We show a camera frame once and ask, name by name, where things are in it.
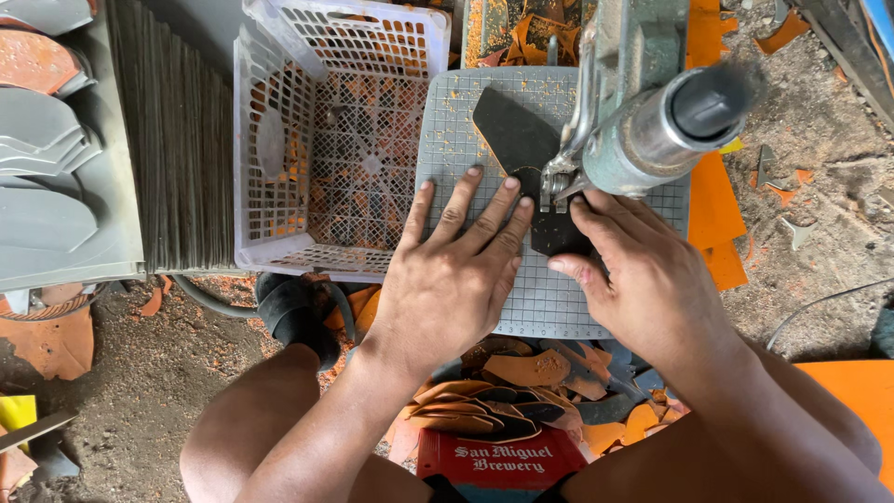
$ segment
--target san miguel brewery box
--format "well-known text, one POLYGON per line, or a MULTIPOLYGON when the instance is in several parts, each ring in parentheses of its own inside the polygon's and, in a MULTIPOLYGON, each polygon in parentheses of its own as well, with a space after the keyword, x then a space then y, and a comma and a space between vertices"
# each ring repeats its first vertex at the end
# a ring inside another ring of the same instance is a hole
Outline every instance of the san miguel brewery box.
POLYGON ((494 490, 533 496, 585 466, 568 433, 548 426, 532 439, 505 444, 460 440, 450 433, 423 429, 416 475, 424 479, 439 473, 474 501, 493 496, 494 490))

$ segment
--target finger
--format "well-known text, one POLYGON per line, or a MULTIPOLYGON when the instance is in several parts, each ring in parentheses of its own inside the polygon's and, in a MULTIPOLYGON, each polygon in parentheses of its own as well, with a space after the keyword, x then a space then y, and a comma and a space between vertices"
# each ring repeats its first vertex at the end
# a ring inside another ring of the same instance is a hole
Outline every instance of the finger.
POLYGON ((641 200, 632 200, 624 196, 616 196, 615 199, 621 206, 626 208, 634 217, 639 218, 655 232, 673 237, 679 237, 677 230, 668 223, 657 211, 650 208, 641 200))
POLYGON ((500 272, 500 278, 497 279, 496 285, 493 287, 491 294, 491 302, 488 304, 489 320, 496 325, 500 321, 500 313, 506 305, 506 299, 509 298, 509 292, 515 286, 515 276, 519 273, 521 266, 521 257, 515 257, 503 266, 500 272))
POLYGON ((512 212, 506 227, 481 252, 482 260, 491 262, 493 268, 499 270, 503 264, 518 255, 521 241, 525 239, 525 234, 531 227, 532 218, 534 218, 534 200, 525 196, 515 205, 515 211, 512 212))
POLYGON ((580 196, 571 200, 571 220, 583 235, 590 238, 603 260, 608 262, 642 248, 641 244, 620 228, 618 222, 596 215, 580 196))
POLYGON ((584 191, 584 197, 595 213, 617 222, 618 226, 633 239, 645 243, 653 237, 654 230, 630 213, 627 208, 621 206, 618 200, 608 192, 599 189, 584 191))
POLYGON ((583 255, 564 253, 552 257, 546 267, 577 281, 591 305, 604 301, 611 294, 609 278, 597 260, 583 255))
POLYGON ((473 167, 469 169, 460 178, 460 181, 453 187, 453 195, 447 201, 441 213, 441 221, 438 227, 434 229, 432 236, 428 238, 429 243, 443 244, 450 243, 456 237, 456 233, 462 228, 463 222, 466 221, 466 213, 468 205, 475 197, 475 190, 481 183, 481 170, 473 167))
POLYGON ((506 178, 478 220, 457 240, 456 244, 472 255, 480 252, 500 230, 506 212, 512 206, 520 188, 521 182, 518 178, 506 178))
POLYGON ((419 186, 419 192, 416 192, 413 198, 407 223, 403 226, 401 242, 397 245, 398 250, 412 250, 422 242, 422 233, 426 228, 426 218, 432 208, 433 197, 434 184, 426 180, 419 186))

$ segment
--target white plastic basket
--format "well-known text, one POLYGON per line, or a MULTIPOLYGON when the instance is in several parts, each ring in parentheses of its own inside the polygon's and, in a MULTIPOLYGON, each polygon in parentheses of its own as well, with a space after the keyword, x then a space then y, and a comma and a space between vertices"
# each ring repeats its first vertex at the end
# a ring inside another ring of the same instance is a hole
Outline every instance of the white plastic basket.
POLYGON ((236 263, 381 281, 413 198, 441 11, 244 0, 267 40, 235 42, 236 263))

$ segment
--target cutting mat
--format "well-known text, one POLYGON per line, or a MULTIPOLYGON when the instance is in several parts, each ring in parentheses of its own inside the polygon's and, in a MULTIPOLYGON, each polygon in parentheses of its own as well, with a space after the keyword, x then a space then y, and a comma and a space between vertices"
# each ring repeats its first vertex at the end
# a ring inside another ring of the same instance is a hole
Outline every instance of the cutting mat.
MULTIPOLYGON (((468 228, 487 206, 506 174, 472 122, 472 112, 487 87, 506 93, 542 117, 557 132, 574 111, 578 69, 548 66, 479 68, 444 72, 428 89, 426 112, 416 171, 416 188, 434 182, 434 204, 426 222, 426 235, 438 223, 453 187, 472 166, 484 179, 467 215, 468 228)), ((667 218, 683 235, 689 217, 689 178, 655 187, 645 202, 667 218)), ((523 337, 610 338, 586 307, 578 284, 546 267, 546 257, 531 250, 525 237, 521 268, 515 288, 503 306, 494 331, 523 337)))

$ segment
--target knee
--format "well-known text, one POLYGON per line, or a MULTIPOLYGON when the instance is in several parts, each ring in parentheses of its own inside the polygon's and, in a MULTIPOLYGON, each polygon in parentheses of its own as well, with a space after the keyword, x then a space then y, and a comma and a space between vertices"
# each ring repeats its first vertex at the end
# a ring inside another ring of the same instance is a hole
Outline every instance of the knee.
POLYGON ((232 503, 251 473, 243 473, 225 452, 192 434, 180 453, 183 488, 193 503, 232 503))

